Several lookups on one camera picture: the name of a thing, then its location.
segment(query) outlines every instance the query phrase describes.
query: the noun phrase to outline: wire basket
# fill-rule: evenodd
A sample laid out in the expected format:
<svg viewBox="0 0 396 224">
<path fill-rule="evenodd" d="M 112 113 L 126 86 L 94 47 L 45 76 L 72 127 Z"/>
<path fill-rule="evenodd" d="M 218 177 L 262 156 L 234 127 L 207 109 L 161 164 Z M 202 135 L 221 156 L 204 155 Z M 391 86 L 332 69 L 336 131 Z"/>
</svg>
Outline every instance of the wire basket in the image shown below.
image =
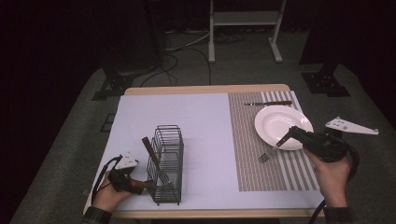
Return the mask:
<svg viewBox="0 0 396 224">
<path fill-rule="evenodd" d="M 183 138 L 177 125 L 160 125 L 155 130 L 151 146 L 159 160 L 160 169 L 157 169 L 151 158 L 148 158 L 148 180 L 153 181 L 155 188 L 150 189 L 152 200 L 160 203 L 181 202 L 181 182 L 183 170 Z"/>
</svg>

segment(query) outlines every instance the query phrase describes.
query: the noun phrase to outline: cable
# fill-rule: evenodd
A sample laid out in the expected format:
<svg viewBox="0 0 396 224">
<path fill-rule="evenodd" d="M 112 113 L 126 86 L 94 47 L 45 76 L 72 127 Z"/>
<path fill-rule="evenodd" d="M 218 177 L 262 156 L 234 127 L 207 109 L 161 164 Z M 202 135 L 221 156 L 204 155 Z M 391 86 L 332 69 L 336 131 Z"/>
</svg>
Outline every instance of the cable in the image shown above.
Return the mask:
<svg viewBox="0 0 396 224">
<path fill-rule="evenodd" d="M 228 32 L 226 32 L 226 34 L 224 33 L 219 33 L 215 35 L 215 43 L 216 44 L 220 44 L 220 45 L 231 45 L 234 44 L 236 42 L 242 41 L 245 39 L 245 37 L 241 34 L 239 34 L 241 37 L 238 38 L 236 35 L 230 35 L 228 34 Z"/>
<path fill-rule="evenodd" d="M 108 184 L 106 184 L 106 185 L 104 185 L 104 186 L 102 186 L 101 188 L 99 188 L 96 192 L 99 192 L 101 189 L 104 189 L 105 187 L 107 187 L 107 186 L 109 186 L 111 183 L 108 183 Z"/>
<path fill-rule="evenodd" d="M 212 73 L 211 73 L 211 70 L 210 70 L 210 63 L 209 63 L 209 60 L 207 59 L 207 57 L 205 56 L 205 54 L 204 53 L 202 53 L 200 50 L 198 50 L 198 49 L 178 49 L 178 50 L 175 50 L 175 51 L 173 51 L 174 53 L 176 53 L 176 52 L 179 52 L 179 51 L 182 51 L 182 50 L 193 50 L 193 51 L 196 51 L 196 52 L 198 52 L 198 53 L 200 53 L 204 58 L 205 58 L 205 61 L 206 61 L 206 64 L 207 64 L 207 68 L 208 68 L 208 71 L 209 71 L 209 86 L 211 86 L 212 85 Z"/>
<path fill-rule="evenodd" d="M 94 200 L 95 197 L 96 197 L 96 193 L 100 190 L 100 189 L 98 189 L 98 187 L 99 187 L 99 185 L 100 185 L 100 183 L 101 183 L 101 180 L 102 180 L 103 176 L 105 175 L 105 172 L 106 172 L 106 170 L 107 170 L 108 165 L 109 165 L 111 162 L 113 162 L 113 161 L 119 161 L 121 158 L 122 158 L 122 156 L 115 157 L 115 158 L 111 159 L 110 161 L 108 161 L 108 162 L 103 166 L 102 171 L 100 172 L 100 174 L 99 174 L 99 176 L 98 176 L 98 178 L 97 178 L 97 180 L 96 180 L 95 186 L 94 186 L 93 189 L 92 189 L 91 204 L 93 204 L 93 200 Z"/>
<path fill-rule="evenodd" d="M 149 74 L 149 73 L 152 73 L 155 69 L 157 69 L 157 65 L 151 66 L 150 68 L 148 68 L 146 71 L 143 71 L 143 72 L 130 73 L 130 74 L 127 74 L 127 75 L 122 75 L 122 76 L 123 76 L 123 77 L 127 77 L 127 78 L 131 78 L 131 79 L 134 79 L 134 78 L 136 78 L 136 77 L 139 77 L 139 76 L 143 76 L 143 75 L 147 75 L 147 74 Z"/>
<path fill-rule="evenodd" d="M 161 72 L 156 73 L 156 74 L 153 74 L 153 75 L 147 77 L 147 78 L 140 84 L 139 87 L 143 87 L 143 85 L 144 85 L 147 81 L 149 81 L 150 79 L 152 79 L 153 77 L 156 77 L 156 76 L 158 76 L 158 75 L 160 75 L 160 74 L 166 73 L 166 72 L 168 72 L 168 71 L 174 69 L 174 68 L 177 66 L 177 64 L 178 64 L 178 59 L 177 59 L 177 57 L 175 57 L 175 56 L 173 56 L 173 55 L 166 55 L 166 56 L 173 57 L 173 58 L 176 60 L 175 64 L 174 64 L 172 67 L 170 67 L 169 69 L 163 69 Z"/>
<path fill-rule="evenodd" d="M 196 43 L 199 43 L 199 42 L 203 41 L 203 40 L 206 39 L 208 36 L 209 36 L 209 33 L 207 33 L 206 35 L 201 36 L 201 37 L 199 37 L 199 38 L 197 38 L 197 39 L 191 41 L 191 42 L 188 43 L 188 44 L 185 44 L 185 45 L 182 45 L 182 46 L 179 46 L 179 47 L 176 47 L 176 48 L 172 48 L 172 49 L 165 49 L 165 50 L 166 50 L 166 51 L 175 51 L 175 50 L 178 50 L 178 49 L 183 49 L 183 48 L 186 48 L 186 47 L 188 47 L 188 46 L 191 46 L 191 45 L 194 45 L 194 44 L 196 44 Z"/>
<path fill-rule="evenodd" d="M 161 69 L 166 73 L 166 75 L 168 75 L 169 86 L 172 86 L 171 77 L 175 80 L 175 85 L 174 86 L 176 86 L 177 85 L 177 81 L 178 81 L 177 77 L 175 77 L 174 75 L 170 74 L 169 70 L 165 70 L 163 68 L 163 64 L 161 65 Z"/>
<path fill-rule="evenodd" d="M 347 178 L 347 181 L 349 182 L 353 176 L 355 176 L 355 174 L 358 172 L 358 167 L 359 167 L 359 163 L 360 163 L 360 158 L 359 158 L 359 153 L 358 151 L 352 147 L 349 146 L 348 148 L 349 151 L 349 155 L 351 157 L 352 160 L 352 165 L 349 171 L 349 175 Z M 326 201 L 323 200 L 317 207 L 317 209 L 315 210 L 315 212 L 312 214 L 311 218 L 309 219 L 308 224 L 313 224 L 315 222 L 315 219 L 318 217 L 320 211 L 324 208 L 324 206 L 326 205 Z"/>
</svg>

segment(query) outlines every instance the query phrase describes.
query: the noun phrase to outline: striped placemat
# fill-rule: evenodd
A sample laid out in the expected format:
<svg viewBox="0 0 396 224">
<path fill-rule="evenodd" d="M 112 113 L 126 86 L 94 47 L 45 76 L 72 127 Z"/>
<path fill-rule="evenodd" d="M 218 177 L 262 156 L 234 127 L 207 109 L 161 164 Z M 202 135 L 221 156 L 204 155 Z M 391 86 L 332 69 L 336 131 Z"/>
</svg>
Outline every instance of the striped placemat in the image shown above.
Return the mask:
<svg viewBox="0 0 396 224">
<path fill-rule="evenodd" d="M 244 103 L 291 100 L 301 111 L 294 91 L 229 93 L 236 170 L 240 191 L 317 190 L 312 164 L 302 150 L 272 150 L 256 133 L 254 119 L 262 106 Z M 266 153 L 270 159 L 259 162 Z"/>
</svg>

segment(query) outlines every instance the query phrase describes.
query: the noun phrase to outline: floor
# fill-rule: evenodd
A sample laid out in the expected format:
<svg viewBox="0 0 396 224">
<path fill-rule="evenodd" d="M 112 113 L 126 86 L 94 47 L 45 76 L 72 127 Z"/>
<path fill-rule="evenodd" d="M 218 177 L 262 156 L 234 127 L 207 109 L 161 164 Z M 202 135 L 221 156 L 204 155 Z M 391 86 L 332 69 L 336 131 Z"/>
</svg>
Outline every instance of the floor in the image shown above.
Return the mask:
<svg viewBox="0 0 396 224">
<path fill-rule="evenodd" d="M 357 177 L 349 184 L 350 205 L 360 223 L 394 223 L 396 208 L 393 189 L 396 188 L 396 134 L 394 129 L 364 92 L 357 77 L 339 65 L 334 75 L 345 86 L 350 97 L 327 97 L 312 94 L 301 76 L 315 72 L 320 64 L 299 65 L 307 33 L 281 33 L 278 47 L 283 63 L 276 63 L 267 38 L 270 34 L 236 35 L 232 44 L 216 45 L 216 62 L 208 64 L 207 44 L 165 57 L 163 69 L 135 79 L 133 87 L 203 86 L 285 83 L 300 99 L 301 107 L 310 118 L 314 130 L 321 132 L 324 124 L 341 117 L 360 125 L 377 128 L 379 136 L 346 133 L 345 139 L 361 154 Z M 191 42 L 197 34 L 169 35 L 167 47 L 175 48 Z M 102 69 L 92 74 L 73 109 L 58 133 L 11 223 L 78 223 L 91 190 L 109 132 L 101 132 L 108 114 L 117 113 L 120 97 L 93 101 L 106 79 Z M 308 217 L 281 218 L 280 223 L 306 223 Z M 116 219 L 111 223 L 135 223 Z M 316 223 L 324 223 L 319 218 Z"/>
</svg>

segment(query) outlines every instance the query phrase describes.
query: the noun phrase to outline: dark background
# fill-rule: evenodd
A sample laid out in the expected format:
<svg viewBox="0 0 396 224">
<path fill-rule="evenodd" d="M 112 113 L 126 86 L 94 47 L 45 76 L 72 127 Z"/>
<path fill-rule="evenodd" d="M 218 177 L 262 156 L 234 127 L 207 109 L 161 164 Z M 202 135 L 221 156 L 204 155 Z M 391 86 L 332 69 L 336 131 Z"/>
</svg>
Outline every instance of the dark background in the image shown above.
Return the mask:
<svg viewBox="0 0 396 224">
<path fill-rule="evenodd" d="M 152 63 L 147 5 L 139 0 L 0 1 L 2 144 L 0 222 L 7 223 L 85 83 L 104 56 Z M 208 0 L 153 0 L 160 30 L 208 29 Z M 280 1 L 216 0 L 216 10 L 277 9 Z M 336 61 L 354 72 L 396 126 L 393 1 L 289 0 L 281 30 L 310 30 L 301 63 Z M 151 52 L 137 62 L 135 53 Z"/>
</svg>

